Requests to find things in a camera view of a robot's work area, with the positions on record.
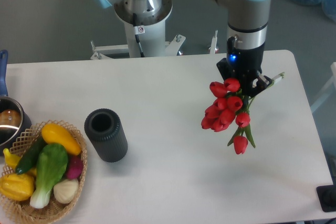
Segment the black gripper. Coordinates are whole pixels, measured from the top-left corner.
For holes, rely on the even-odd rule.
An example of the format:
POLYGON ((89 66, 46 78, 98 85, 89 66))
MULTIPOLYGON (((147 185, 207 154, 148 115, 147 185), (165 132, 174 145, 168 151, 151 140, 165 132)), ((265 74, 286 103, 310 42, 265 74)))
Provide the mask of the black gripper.
POLYGON ((264 47, 261 45, 254 49, 238 49, 235 47, 235 42, 235 37, 228 38, 227 56, 216 66, 223 80, 237 79, 242 93, 253 98, 273 84, 272 78, 261 74, 264 47))

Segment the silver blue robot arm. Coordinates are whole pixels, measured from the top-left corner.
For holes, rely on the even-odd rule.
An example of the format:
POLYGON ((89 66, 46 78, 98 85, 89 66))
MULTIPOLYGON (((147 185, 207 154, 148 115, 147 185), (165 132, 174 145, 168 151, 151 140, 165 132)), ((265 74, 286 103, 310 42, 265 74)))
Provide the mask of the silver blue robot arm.
MULTIPOLYGON (((124 23, 132 58, 165 56, 165 22, 172 0, 96 0, 102 8, 113 7, 124 23)), ((228 10, 227 56, 217 67, 224 79, 238 79, 242 92, 255 97, 271 85, 261 63, 271 0, 212 0, 228 10)))

